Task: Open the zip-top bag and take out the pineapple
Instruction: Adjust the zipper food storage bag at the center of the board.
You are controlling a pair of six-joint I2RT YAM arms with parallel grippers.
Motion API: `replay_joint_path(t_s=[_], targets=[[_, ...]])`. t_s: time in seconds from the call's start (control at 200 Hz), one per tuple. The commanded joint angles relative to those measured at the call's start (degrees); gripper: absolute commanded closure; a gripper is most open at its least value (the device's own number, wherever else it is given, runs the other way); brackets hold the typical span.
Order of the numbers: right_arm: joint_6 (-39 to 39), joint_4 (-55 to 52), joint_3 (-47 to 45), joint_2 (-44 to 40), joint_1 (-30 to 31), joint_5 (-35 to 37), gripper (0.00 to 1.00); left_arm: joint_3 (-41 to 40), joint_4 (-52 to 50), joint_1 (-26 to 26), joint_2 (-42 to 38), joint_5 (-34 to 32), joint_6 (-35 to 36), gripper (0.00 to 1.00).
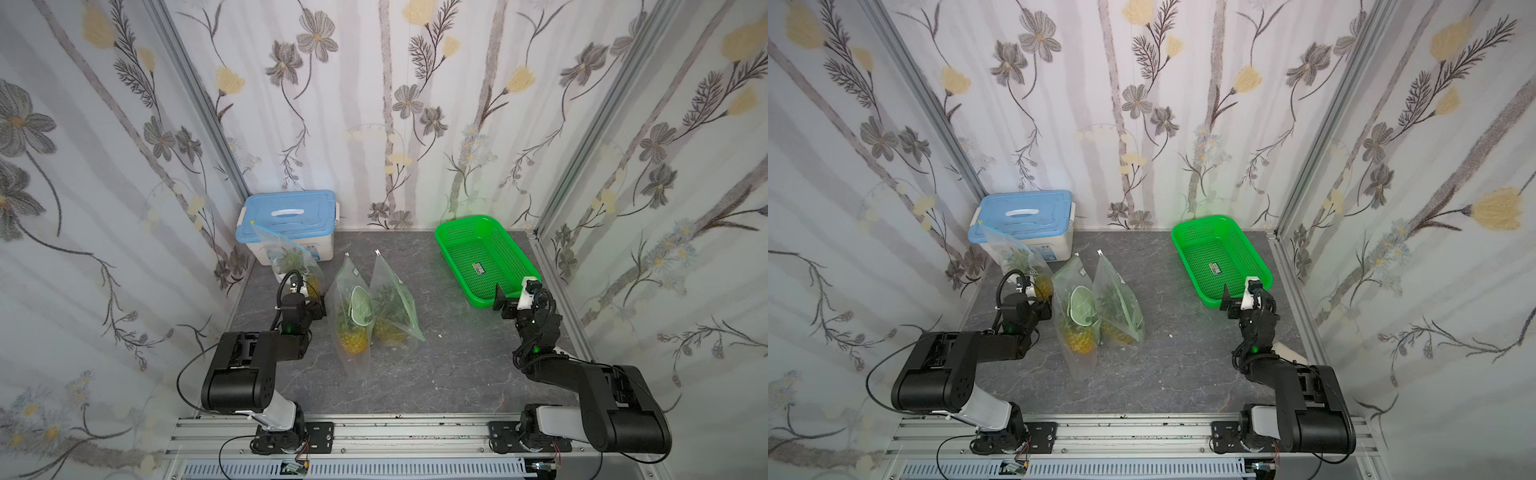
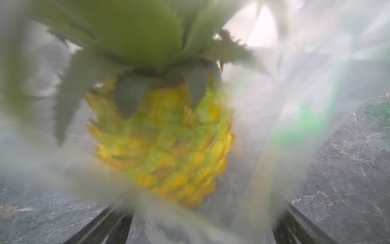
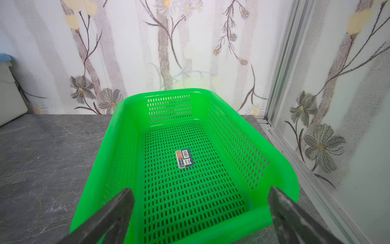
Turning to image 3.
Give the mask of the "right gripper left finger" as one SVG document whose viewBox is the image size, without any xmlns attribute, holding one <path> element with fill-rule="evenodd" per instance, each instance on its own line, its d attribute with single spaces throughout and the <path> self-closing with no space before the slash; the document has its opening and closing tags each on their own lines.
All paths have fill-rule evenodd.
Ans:
<svg viewBox="0 0 390 244">
<path fill-rule="evenodd" d="M 132 189 L 125 188 L 60 244 L 123 244 L 135 205 Z"/>
</svg>

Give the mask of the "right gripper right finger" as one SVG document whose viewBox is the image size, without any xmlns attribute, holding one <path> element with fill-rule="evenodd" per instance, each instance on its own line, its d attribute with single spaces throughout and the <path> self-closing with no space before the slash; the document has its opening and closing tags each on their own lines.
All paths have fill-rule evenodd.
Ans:
<svg viewBox="0 0 390 244">
<path fill-rule="evenodd" d="M 281 244 L 341 244 L 277 187 L 271 187 L 268 203 L 278 241 Z"/>
</svg>

